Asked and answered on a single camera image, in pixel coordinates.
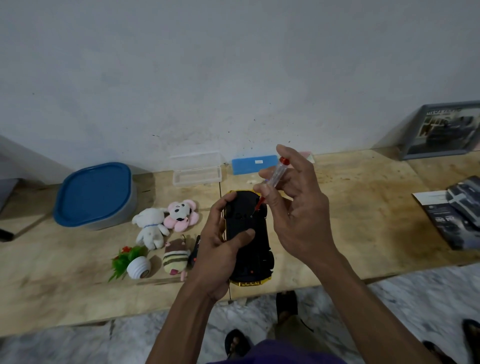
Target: hand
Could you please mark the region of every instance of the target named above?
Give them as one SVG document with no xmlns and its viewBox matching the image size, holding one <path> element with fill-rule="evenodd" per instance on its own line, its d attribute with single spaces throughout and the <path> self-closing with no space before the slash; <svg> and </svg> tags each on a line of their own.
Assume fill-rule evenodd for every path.
<svg viewBox="0 0 480 364">
<path fill-rule="evenodd" d="M 257 184 L 253 189 L 266 198 L 274 222 L 274 230 L 287 252 L 311 267 L 319 259 L 335 256 L 335 247 L 330 228 L 328 197 L 320 191 L 313 164 L 295 149 L 281 144 L 277 152 L 290 160 L 294 168 L 285 171 L 276 186 L 292 200 L 283 198 L 268 184 Z M 275 167 L 261 170 L 260 177 L 270 179 Z"/>
<path fill-rule="evenodd" d="M 248 229 L 225 242 L 225 219 L 221 216 L 227 202 L 237 197 L 231 192 L 220 198 L 210 209 L 207 222 L 200 234 L 197 260 L 187 282 L 192 282 L 215 302 L 228 292 L 228 279 L 237 261 L 238 250 L 251 242 L 255 230 Z"/>
</svg>

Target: artificial plant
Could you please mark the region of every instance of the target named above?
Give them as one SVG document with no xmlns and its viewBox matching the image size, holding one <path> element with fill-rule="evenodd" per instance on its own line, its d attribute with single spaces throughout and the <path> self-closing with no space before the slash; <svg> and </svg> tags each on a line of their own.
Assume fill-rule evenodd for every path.
<svg viewBox="0 0 480 364">
<path fill-rule="evenodd" d="M 145 253 L 146 248 L 144 246 L 124 246 L 119 254 L 112 259 L 113 274 L 108 281 L 124 276 L 127 273 L 128 264 L 139 256 L 145 256 Z"/>
</svg>

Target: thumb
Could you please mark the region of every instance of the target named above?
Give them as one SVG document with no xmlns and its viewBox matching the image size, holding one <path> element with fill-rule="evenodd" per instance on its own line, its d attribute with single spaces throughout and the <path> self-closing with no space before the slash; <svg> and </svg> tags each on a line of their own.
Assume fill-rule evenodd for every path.
<svg viewBox="0 0 480 364">
<path fill-rule="evenodd" d="M 254 189 L 258 189 L 262 196 L 265 197 L 270 209 L 272 210 L 274 222 L 288 220 L 288 211 L 283 201 L 283 197 L 276 188 L 270 186 L 269 184 L 262 183 L 256 185 Z"/>
<path fill-rule="evenodd" d="M 240 248 L 248 245 L 249 242 L 253 240 L 255 237 L 255 230 L 248 229 L 246 231 L 239 232 L 235 237 L 225 244 L 230 245 L 233 248 L 234 252 L 237 252 Z"/>
</svg>

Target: striped plush toy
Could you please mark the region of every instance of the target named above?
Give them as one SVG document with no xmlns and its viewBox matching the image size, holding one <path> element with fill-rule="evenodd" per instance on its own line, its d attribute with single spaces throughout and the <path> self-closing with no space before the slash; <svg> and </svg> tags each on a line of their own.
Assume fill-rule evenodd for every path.
<svg viewBox="0 0 480 364">
<path fill-rule="evenodd" d="M 187 277 L 187 263 L 190 256 L 190 250 L 185 244 L 185 236 L 183 239 L 175 239 L 165 243 L 165 255 L 163 256 L 163 268 L 165 271 L 174 276 L 181 272 L 180 280 L 183 282 Z"/>
</svg>

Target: stuffed toy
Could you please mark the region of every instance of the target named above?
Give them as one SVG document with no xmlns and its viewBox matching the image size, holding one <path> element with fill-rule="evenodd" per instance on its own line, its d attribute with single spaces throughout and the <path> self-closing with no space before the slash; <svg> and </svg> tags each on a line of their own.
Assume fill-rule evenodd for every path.
<svg viewBox="0 0 480 364">
<path fill-rule="evenodd" d="M 190 250 L 185 244 L 185 236 L 183 239 L 175 239 L 165 244 L 165 255 L 163 256 L 163 268 L 171 276 L 175 276 L 181 272 L 180 281 L 184 281 L 187 277 L 187 263 L 190 256 Z"/>
<path fill-rule="evenodd" d="M 200 216 L 194 211 L 197 205 L 192 200 L 172 202 L 168 206 L 168 213 L 163 224 L 176 232 L 185 231 L 187 227 L 195 225 Z"/>
<path fill-rule="evenodd" d="M 166 208 L 146 208 L 133 217 L 132 224 L 137 224 L 142 228 L 137 236 L 138 245 L 144 244 L 148 250 L 163 247 L 163 235 L 169 234 L 168 229 L 162 225 L 166 212 Z"/>
</svg>

